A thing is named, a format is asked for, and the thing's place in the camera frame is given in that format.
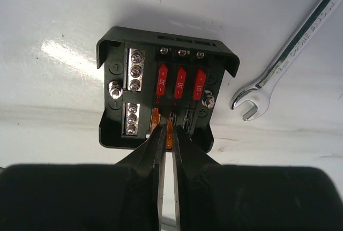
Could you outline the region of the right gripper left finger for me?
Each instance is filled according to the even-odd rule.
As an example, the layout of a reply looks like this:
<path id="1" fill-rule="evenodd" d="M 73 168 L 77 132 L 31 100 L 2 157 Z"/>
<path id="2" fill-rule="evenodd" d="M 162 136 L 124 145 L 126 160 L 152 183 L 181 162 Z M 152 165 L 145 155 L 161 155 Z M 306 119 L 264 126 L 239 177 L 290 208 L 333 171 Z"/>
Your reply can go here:
<path id="1" fill-rule="evenodd" d="M 160 230 L 167 127 L 113 165 L 12 165 L 1 230 Z"/>

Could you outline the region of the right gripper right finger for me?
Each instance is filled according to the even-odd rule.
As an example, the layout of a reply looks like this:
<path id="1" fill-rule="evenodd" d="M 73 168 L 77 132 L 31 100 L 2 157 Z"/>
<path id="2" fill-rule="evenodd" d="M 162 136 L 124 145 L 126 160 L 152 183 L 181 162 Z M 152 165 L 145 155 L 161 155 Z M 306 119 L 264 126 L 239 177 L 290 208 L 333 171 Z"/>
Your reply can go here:
<path id="1" fill-rule="evenodd" d="M 342 200 L 313 167 L 221 165 L 174 130 L 178 230 L 342 230 Z"/>

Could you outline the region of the red blade fuse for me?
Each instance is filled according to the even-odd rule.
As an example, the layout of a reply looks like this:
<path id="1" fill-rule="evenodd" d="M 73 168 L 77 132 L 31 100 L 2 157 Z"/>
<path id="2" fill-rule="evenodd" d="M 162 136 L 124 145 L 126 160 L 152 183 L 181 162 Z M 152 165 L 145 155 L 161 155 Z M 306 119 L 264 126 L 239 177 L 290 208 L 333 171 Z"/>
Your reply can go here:
<path id="1" fill-rule="evenodd" d="M 194 87 L 193 87 L 193 94 L 192 94 L 193 100 L 195 101 L 200 100 L 203 89 L 204 89 L 205 81 L 206 81 L 206 73 L 201 68 L 198 68 L 196 77 L 195 77 Z"/>

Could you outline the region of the black fuse box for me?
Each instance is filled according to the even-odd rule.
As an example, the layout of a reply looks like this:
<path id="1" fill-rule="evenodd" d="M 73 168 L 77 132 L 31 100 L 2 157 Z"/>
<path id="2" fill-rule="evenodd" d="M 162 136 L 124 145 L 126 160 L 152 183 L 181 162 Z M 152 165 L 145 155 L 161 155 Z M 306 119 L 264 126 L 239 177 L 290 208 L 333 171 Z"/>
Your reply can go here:
<path id="1" fill-rule="evenodd" d="M 165 93 L 156 95 L 161 63 L 168 68 Z M 204 152 L 214 143 L 210 120 L 225 73 L 235 77 L 239 58 L 221 41 L 112 27 L 96 44 L 104 70 L 104 112 L 99 142 L 106 148 L 135 149 L 151 135 L 154 108 L 160 123 L 173 120 Z M 187 72 L 183 95 L 174 99 L 177 72 Z M 200 100 L 192 99 L 197 69 L 206 73 Z"/>

